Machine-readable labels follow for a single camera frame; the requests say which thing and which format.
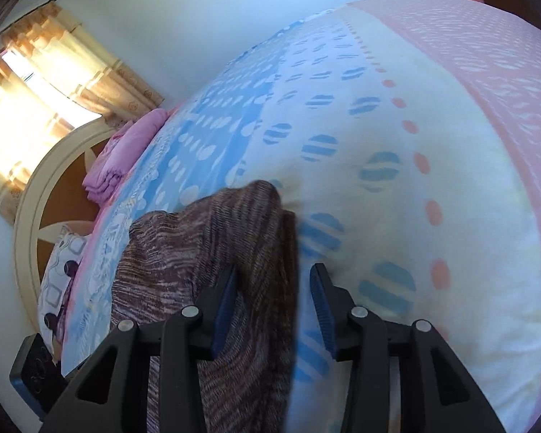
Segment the folded purple quilt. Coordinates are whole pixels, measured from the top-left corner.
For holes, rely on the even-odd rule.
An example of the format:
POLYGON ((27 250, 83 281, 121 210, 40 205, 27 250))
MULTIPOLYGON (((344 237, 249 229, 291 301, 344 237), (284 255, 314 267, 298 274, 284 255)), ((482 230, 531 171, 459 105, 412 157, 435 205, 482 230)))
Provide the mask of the folded purple quilt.
POLYGON ((108 140, 82 183, 90 201, 103 206, 110 199, 168 118, 167 110, 151 110, 128 121, 108 140))

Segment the blue polka dot blanket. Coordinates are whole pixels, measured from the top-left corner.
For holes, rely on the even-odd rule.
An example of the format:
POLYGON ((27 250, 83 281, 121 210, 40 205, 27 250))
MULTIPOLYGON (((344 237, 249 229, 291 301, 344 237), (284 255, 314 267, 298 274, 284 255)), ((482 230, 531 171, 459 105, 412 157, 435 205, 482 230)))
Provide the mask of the blue polka dot blanket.
POLYGON ((134 220, 262 179, 297 215, 302 283, 321 262, 381 318, 428 320, 504 428, 531 427, 541 236, 526 188, 457 78, 354 4, 253 47, 159 131, 92 236, 63 371, 108 331, 134 220))

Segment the beige patterned curtain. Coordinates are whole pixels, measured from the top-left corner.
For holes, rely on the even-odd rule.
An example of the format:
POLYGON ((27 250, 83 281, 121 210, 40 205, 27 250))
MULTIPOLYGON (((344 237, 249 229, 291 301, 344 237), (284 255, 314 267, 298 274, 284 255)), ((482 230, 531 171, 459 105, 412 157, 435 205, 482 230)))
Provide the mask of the beige patterned curtain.
POLYGON ((117 127, 164 101, 51 1, 0 33, 0 215, 13 224, 45 155, 96 119, 117 127))

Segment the cream and wood headboard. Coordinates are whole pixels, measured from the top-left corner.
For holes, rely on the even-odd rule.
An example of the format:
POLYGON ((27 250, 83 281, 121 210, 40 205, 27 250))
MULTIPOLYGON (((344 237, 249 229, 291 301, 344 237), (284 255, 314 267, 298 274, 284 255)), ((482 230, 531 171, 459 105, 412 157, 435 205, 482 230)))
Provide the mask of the cream and wood headboard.
POLYGON ((87 235, 98 206, 82 182, 114 129, 99 118, 66 135, 45 155, 24 189, 14 223, 13 257, 17 287, 29 320, 38 323, 45 264, 63 227, 87 235))

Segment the white patterned pillow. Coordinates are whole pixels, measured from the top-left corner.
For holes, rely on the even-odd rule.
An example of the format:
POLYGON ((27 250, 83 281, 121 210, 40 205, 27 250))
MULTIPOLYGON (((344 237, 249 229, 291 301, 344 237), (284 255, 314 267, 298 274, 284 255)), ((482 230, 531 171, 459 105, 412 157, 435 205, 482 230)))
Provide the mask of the white patterned pillow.
POLYGON ((38 300, 40 334, 45 346, 55 356, 62 345, 68 301, 88 240, 89 235, 82 236, 63 226, 41 280, 38 300))

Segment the pink patterned bed sheet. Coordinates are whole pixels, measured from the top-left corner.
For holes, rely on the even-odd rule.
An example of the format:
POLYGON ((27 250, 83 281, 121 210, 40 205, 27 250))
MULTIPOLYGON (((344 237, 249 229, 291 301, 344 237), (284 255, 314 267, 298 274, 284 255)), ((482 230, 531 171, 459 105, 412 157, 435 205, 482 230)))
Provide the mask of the pink patterned bed sheet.
MULTIPOLYGON (((481 107, 526 188, 541 236, 541 30, 471 0, 361 0, 442 65, 481 107)), ((530 422, 541 418, 541 387, 530 422)))

